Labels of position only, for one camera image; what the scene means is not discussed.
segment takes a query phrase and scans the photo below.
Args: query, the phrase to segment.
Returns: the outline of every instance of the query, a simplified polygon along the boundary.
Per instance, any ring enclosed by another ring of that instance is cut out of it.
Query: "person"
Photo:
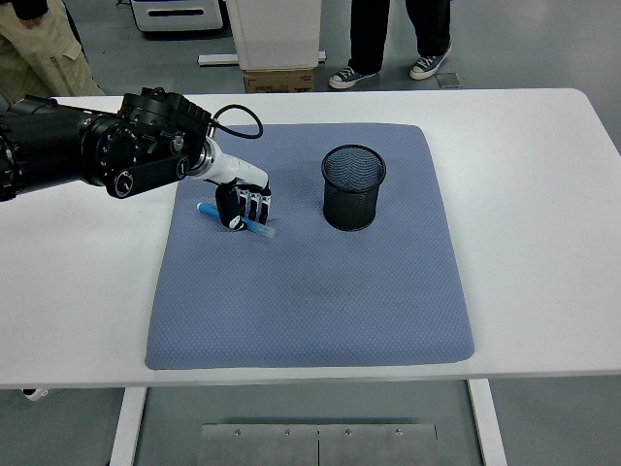
[[[330,78],[335,89],[347,89],[379,73],[388,33],[390,0],[351,1],[351,58]],[[450,54],[450,0],[406,0],[420,57],[409,70],[413,80],[436,74]]]
[[[104,95],[62,0],[0,0],[0,94]]]

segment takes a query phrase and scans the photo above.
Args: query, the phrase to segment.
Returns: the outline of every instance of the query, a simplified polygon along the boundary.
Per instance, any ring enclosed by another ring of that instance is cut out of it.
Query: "white table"
[[[0,205],[0,388],[621,374],[621,158],[582,93],[190,99],[211,112],[241,103],[265,123],[419,126],[436,164],[474,355],[410,367],[151,371],[149,315],[176,187],[119,201],[76,182]],[[62,102],[115,112],[120,100]],[[227,113],[223,122],[248,120]]]

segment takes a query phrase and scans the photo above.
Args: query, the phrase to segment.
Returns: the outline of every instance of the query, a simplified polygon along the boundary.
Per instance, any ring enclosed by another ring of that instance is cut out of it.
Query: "beige pants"
[[[13,103],[40,97],[104,95],[93,80],[61,0],[48,0],[40,25],[26,29],[13,6],[0,5],[0,94]]]

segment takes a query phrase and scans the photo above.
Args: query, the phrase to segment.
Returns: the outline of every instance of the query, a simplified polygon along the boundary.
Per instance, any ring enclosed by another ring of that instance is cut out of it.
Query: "metal plate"
[[[440,466],[432,424],[205,424],[199,466]]]
[[[315,425],[205,424],[198,466],[317,466]]]
[[[438,73],[436,81],[442,89],[456,89],[462,86],[457,73]]]
[[[321,466],[440,466],[431,424],[326,425],[320,431]]]

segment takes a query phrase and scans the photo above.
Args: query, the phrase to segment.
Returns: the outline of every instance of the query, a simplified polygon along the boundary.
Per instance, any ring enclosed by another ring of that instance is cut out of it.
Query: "black pants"
[[[450,0],[406,0],[418,53],[442,55],[450,44]],[[351,58],[348,65],[370,75],[381,69],[390,0],[351,0]]]

